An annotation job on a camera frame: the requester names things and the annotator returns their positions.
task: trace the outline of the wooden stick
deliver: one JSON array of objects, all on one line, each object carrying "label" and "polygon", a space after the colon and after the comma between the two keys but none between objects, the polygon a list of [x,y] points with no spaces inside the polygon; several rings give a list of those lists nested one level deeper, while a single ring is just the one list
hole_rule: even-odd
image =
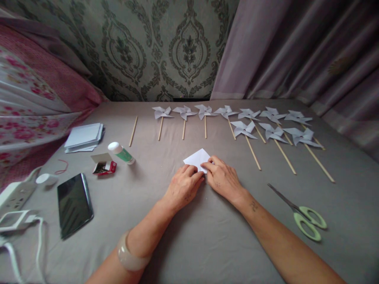
[{"label": "wooden stick", "polygon": [[184,132],[185,132],[185,131],[186,131],[186,120],[184,120],[182,140],[184,140]]},{"label": "wooden stick", "polygon": [[159,129],[158,141],[161,140],[162,124],[163,124],[163,116],[162,116],[162,120],[161,120],[161,128]]},{"label": "wooden stick", "polygon": [[131,147],[131,142],[133,141],[135,126],[137,125],[137,119],[138,119],[138,116],[135,117],[135,122],[134,122],[133,132],[130,137],[129,147]]},{"label": "wooden stick", "polygon": [[232,125],[231,125],[231,123],[230,123],[229,117],[228,117],[228,122],[229,122],[230,130],[232,131],[232,134],[233,134],[234,140],[236,140],[236,136],[234,135],[234,131],[233,131]]},{"label": "wooden stick", "polygon": [[255,129],[257,130],[257,132],[258,132],[259,136],[261,137],[261,139],[262,139],[263,143],[265,143],[265,144],[266,144],[266,140],[263,138],[263,136],[262,136],[261,132],[259,131],[258,127],[256,127]]},{"label": "wooden stick", "polygon": [[318,141],[316,137],[313,136],[313,139],[316,141],[317,144],[321,146],[321,149],[323,149],[324,151],[326,150],[325,147],[321,145],[320,141]]},{"label": "wooden stick", "polygon": [[277,144],[277,146],[279,147],[279,150],[281,151],[281,153],[283,154],[285,160],[287,161],[287,164],[289,165],[289,167],[291,168],[292,172],[294,175],[296,175],[296,172],[295,172],[295,169],[293,168],[291,162],[289,161],[289,159],[287,158],[287,155],[284,153],[283,149],[280,147],[279,143],[276,141],[276,139],[274,139],[275,143]]},{"label": "wooden stick", "polygon": [[255,162],[257,163],[258,169],[259,169],[259,170],[262,170],[262,169],[261,169],[261,166],[259,165],[259,162],[258,162],[258,160],[257,160],[257,157],[256,157],[255,154],[254,154],[253,148],[252,148],[251,145],[250,145],[249,138],[248,138],[246,135],[245,135],[245,137],[246,137],[246,141],[247,141],[248,144],[249,144],[249,147],[250,147],[251,153],[252,153],[253,156],[254,156],[254,160],[255,160]]},{"label": "wooden stick", "polygon": [[313,156],[313,158],[316,160],[317,164],[319,164],[319,166],[321,167],[321,169],[324,171],[324,173],[326,174],[326,176],[330,179],[330,181],[332,183],[336,183],[336,181],[332,178],[332,176],[328,173],[328,171],[326,170],[326,168],[323,166],[323,164],[321,164],[321,162],[318,160],[318,158],[316,157],[316,155],[313,153],[313,151],[309,148],[309,146],[307,144],[305,144],[305,147],[308,149],[308,151],[311,153],[311,155]]},{"label": "wooden stick", "polygon": [[205,139],[206,139],[206,116],[204,116],[205,119]]},{"label": "wooden stick", "polygon": [[286,139],[287,139],[288,143],[289,143],[291,146],[293,146],[293,144],[292,144],[291,140],[288,138],[288,136],[287,136],[287,133],[286,133],[286,132],[284,132],[284,136],[286,137]]}]

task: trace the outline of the bangle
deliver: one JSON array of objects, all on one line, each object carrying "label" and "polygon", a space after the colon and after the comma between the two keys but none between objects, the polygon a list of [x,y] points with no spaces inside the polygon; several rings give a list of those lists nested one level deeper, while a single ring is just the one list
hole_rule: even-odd
[{"label": "bangle", "polygon": [[151,255],[145,258],[139,258],[134,255],[131,255],[127,246],[126,246],[126,238],[130,231],[125,232],[120,238],[117,251],[118,251],[118,259],[122,266],[129,271],[138,271],[142,268],[145,268],[151,259]]}]

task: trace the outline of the black smartphone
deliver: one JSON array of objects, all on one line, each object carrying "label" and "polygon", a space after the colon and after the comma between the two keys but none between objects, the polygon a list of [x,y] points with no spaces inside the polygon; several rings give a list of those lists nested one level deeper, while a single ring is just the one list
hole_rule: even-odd
[{"label": "black smartphone", "polygon": [[58,207],[63,240],[92,220],[94,211],[84,174],[78,174],[58,186]]}]

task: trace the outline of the damask pattern wallpaper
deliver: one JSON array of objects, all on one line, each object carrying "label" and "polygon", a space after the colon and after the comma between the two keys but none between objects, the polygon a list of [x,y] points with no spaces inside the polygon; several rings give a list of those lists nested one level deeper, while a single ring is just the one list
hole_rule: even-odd
[{"label": "damask pattern wallpaper", "polygon": [[57,29],[113,101],[210,97],[238,0],[0,0]]}]

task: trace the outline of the square paper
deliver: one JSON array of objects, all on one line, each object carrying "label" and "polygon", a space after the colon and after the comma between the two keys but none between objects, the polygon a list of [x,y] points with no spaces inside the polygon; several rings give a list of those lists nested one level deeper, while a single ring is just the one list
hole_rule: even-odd
[{"label": "square paper", "polygon": [[203,171],[206,174],[207,170],[202,168],[200,164],[208,162],[209,158],[210,155],[208,155],[208,153],[204,149],[200,149],[196,153],[184,159],[183,162],[188,165],[196,166],[198,171]]}]

